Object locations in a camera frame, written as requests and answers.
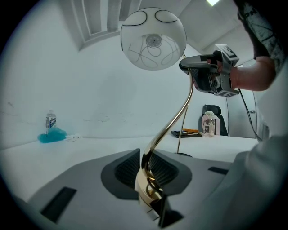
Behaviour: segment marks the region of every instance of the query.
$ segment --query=bottle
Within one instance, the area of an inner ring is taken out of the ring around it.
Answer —
[[[46,134],[48,134],[49,129],[56,127],[56,115],[53,110],[49,110],[49,113],[46,115]]]
[[[215,119],[212,111],[205,112],[202,117],[202,127],[204,137],[213,137],[215,132]]]

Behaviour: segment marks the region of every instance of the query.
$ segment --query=black cable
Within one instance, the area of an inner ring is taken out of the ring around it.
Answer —
[[[255,129],[253,128],[253,124],[252,124],[252,121],[251,121],[251,116],[250,116],[249,110],[248,110],[248,108],[247,108],[247,105],[246,105],[246,103],[245,103],[245,100],[244,100],[244,97],[243,97],[243,95],[242,95],[242,92],[241,92],[240,89],[238,89],[238,90],[239,90],[239,93],[240,93],[240,95],[241,95],[241,97],[242,97],[242,100],[243,100],[243,102],[244,102],[245,109],[246,109],[246,112],[247,112],[247,115],[248,115],[248,119],[249,119],[249,123],[250,123],[250,125],[251,125],[251,127],[252,127],[252,130],[253,130],[253,132],[255,133],[256,138],[257,138],[258,140],[262,141],[262,139],[257,135],[257,133],[255,132]]]

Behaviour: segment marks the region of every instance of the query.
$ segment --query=globe lamp shade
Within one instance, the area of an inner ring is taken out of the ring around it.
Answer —
[[[180,19],[159,8],[132,13],[123,23],[120,37],[126,57],[145,70],[171,67],[183,55],[187,44]]]

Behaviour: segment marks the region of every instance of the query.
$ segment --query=label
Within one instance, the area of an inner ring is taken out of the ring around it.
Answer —
[[[235,93],[230,93],[230,92],[226,92],[226,91],[222,91],[221,93],[217,94],[217,96],[223,96],[223,97],[231,97],[236,95]]]
[[[205,125],[205,131],[204,131],[204,133],[209,133],[209,129],[210,129],[209,125]]]
[[[237,58],[237,55],[226,45],[226,44],[217,44],[217,46],[224,52],[229,58]]]
[[[52,128],[56,123],[56,118],[46,117],[46,128]]]

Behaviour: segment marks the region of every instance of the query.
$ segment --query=gold lamp stem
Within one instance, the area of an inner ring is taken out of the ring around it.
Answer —
[[[178,113],[169,121],[169,123],[167,125],[165,125],[164,128],[162,128],[162,130],[152,139],[152,141],[146,147],[144,154],[143,154],[143,157],[142,157],[141,168],[142,168],[143,174],[147,177],[147,179],[150,182],[153,182],[153,184],[156,184],[155,177],[153,176],[153,174],[149,170],[149,162],[150,162],[150,158],[153,154],[153,150],[156,148],[156,146],[159,144],[159,142],[163,139],[163,137],[166,135],[166,133],[170,130],[170,128],[176,123],[176,121],[178,121],[178,119],[181,117],[181,115],[183,114],[184,111],[185,111],[185,116],[186,116],[189,102],[191,100],[192,93],[193,93],[193,79],[192,79],[192,74],[190,72],[190,69],[188,70],[188,74],[189,74],[189,79],[190,79],[190,90],[189,90],[189,95],[188,95],[184,105],[178,111]],[[182,128],[181,128],[181,132],[180,132],[180,136],[179,136],[177,153],[179,151],[180,139],[181,139],[183,124],[184,124],[184,119],[183,119]]]

